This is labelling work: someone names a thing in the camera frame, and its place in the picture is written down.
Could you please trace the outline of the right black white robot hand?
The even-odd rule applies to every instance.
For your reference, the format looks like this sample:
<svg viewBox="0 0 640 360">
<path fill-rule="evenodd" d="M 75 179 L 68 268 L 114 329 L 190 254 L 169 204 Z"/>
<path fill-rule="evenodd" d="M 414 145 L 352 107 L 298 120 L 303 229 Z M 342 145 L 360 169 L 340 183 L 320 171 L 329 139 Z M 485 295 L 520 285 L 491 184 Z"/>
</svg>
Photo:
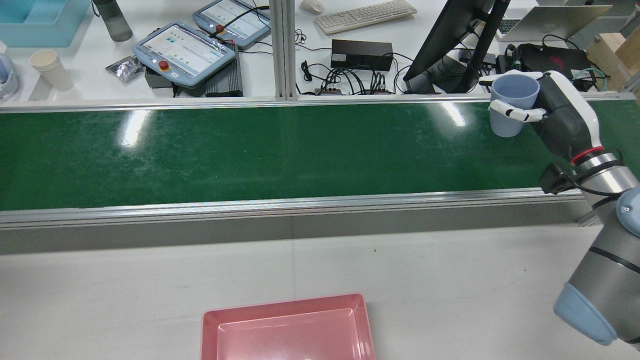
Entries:
<svg viewBox="0 0 640 360">
<path fill-rule="evenodd" d="M 555 70 L 509 70 L 482 76 L 491 88 L 490 126 L 514 137 L 531 125 L 546 148 L 572 165 L 604 153 L 598 116 L 567 77 Z"/>
</svg>

